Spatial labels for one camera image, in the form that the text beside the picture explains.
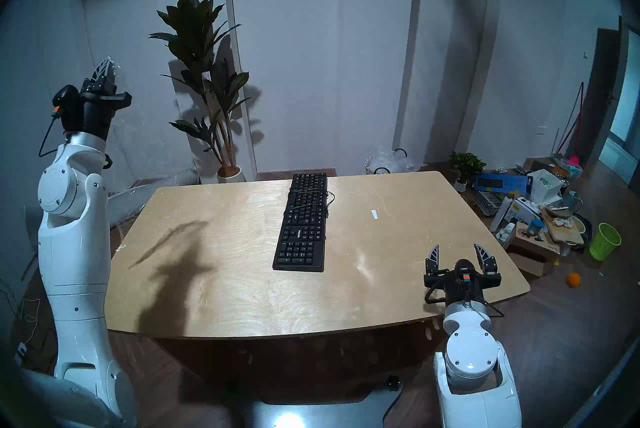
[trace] orange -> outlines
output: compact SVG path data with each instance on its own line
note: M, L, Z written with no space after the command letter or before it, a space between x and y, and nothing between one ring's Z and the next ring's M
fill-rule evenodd
M580 286L581 283L581 278L580 275L578 275L578 273L569 273L566 276L566 283L568 286L570 286L571 288L577 288Z

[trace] cup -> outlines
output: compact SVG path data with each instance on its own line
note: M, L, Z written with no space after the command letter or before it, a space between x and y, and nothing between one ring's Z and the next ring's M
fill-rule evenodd
M567 206L572 213L577 212L583 207L583 204L583 199L580 194L574 190L564 196L564 205Z

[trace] black keyboard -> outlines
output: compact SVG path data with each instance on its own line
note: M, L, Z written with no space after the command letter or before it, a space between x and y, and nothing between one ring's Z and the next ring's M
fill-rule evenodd
M293 175L273 269L319 272L325 269L326 202L326 173Z

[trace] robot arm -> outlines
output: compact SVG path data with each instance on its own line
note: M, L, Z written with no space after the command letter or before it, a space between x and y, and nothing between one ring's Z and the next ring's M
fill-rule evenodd
M438 246L425 261L425 301L446 303L443 328L449 339L446 352L436 352L433 362L442 424L516 428L522 423L518 392L504 348L490 333L487 307L495 308L483 296L483 290L499 286L502 277L495 258L480 245L474 248L482 273L464 259L454 270L440 270ZM444 290L445 297L431 299L435 289ZM482 389L492 372L496 387Z
M65 143L38 185L44 210L38 258L57 332L54 376L92 392L121 423L135 425L133 387L113 357L104 318L111 252L101 171L111 119L131 104L131 95L115 91L107 59L80 92L67 85L53 99Z

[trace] small potted plant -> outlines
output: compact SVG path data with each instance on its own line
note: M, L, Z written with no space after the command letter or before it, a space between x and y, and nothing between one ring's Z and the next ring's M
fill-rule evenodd
M176 34L156 32L149 38L166 41L171 54L187 67L180 73L182 79L162 76L191 87L202 98L207 110L208 123L203 116L200 120L194 118L193 123L177 119L170 125L205 142L208 147L204 151L211 151L220 163L217 180L220 183L232 183L245 181L234 158L231 112L248 99L234 103L238 91L249 80L249 73L231 73L226 59L215 59L215 45L240 26L230 27L220 33L225 21L213 30L213 23L223 6L214 7L213 0L178 0L177 6L166 7L166 13L157 12Z
M449 156L449 164L460 173L460 176L453 184L453 188L459 192L464 192L469 179L476 173L482 173L483 168L487 166L487 163L483 163L478 159L478 156L470 152L457 153L455 151L452 151Z

